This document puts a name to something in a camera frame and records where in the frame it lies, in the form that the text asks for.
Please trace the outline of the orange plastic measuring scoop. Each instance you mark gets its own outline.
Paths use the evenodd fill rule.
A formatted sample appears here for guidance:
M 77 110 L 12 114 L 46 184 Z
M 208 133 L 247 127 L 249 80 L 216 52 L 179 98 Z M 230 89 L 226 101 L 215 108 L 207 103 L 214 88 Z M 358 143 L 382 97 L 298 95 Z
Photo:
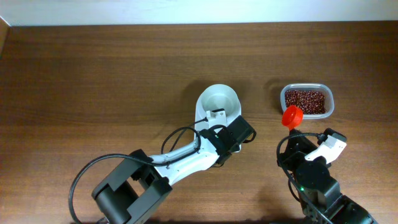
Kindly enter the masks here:
M 298 127 L 303 121 L 303 111 L 295 106 L 289 106 L 283 113 L 282 125 L 290 131 Z

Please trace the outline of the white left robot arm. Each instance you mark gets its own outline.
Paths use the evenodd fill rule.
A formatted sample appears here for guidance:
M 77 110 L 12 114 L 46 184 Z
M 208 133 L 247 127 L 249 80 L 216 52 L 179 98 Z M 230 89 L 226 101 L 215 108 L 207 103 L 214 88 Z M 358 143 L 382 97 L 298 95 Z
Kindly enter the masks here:
M 190 144 L 175 151 L 147 156 L 136 150 L 94 188 L 91 196 L 109 223 L 145 223 L 171 193 L 173 184 L 224 164 L 255 137 L 254 128 L 238 116 L 227 126 L 216 124 L 196 131 Z

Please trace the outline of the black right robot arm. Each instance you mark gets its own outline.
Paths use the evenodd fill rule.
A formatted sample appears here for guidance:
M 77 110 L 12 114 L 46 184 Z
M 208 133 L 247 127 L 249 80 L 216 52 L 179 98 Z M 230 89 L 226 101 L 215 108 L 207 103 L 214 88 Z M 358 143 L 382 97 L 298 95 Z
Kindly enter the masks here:
M 329 168 L 346 147 L 346 137 L 331 128 L 322 133 L 292 129 L 277 145 L 277 165 L 300 203 L 304 223 L 377 224 L 362 206 L 341 193 Z

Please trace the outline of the white digital kitchen scale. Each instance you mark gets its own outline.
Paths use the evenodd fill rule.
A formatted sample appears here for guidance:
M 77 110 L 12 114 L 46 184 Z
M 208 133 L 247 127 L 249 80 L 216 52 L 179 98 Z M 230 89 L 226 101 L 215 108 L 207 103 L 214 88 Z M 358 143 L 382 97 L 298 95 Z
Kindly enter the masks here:
M 229 126 L 241 115 L 241 104 L 236 93 L 202 93 L 197 101 L 195 130 L 209 129 L 215 125 Z

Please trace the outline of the red beans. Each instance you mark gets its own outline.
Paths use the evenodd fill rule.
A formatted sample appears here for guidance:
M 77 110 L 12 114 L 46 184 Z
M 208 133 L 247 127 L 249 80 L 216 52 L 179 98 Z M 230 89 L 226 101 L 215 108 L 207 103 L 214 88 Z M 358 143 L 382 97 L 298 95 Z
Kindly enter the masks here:
M 320 91 L 289 90 L 285 94 L 285 104 L 299 107 L 304 114 L 323 114 L 326 112 L 325 96 Z

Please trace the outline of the clear plastic container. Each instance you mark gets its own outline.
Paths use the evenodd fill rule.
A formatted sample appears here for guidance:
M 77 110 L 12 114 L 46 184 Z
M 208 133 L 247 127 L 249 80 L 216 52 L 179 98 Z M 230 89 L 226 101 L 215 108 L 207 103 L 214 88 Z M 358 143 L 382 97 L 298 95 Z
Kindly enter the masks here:
M 324 84 L 294 83 L 285 86 L 280 93 L 282 111 L 296 106 L 304 113 L 304 119 L 323 119 L 335 110 L 332 91 Z

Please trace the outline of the white round bowl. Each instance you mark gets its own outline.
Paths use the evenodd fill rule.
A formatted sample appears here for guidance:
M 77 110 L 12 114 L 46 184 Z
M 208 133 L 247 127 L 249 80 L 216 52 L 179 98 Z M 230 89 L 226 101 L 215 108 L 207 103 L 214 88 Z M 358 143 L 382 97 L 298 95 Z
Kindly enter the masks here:
M 197 100 L 197 115 L 218 109 L 224 109 L 228 118 L 241 115 L 242 109 L 238 95 L 228 85 L 211 85 L 202 92 Z

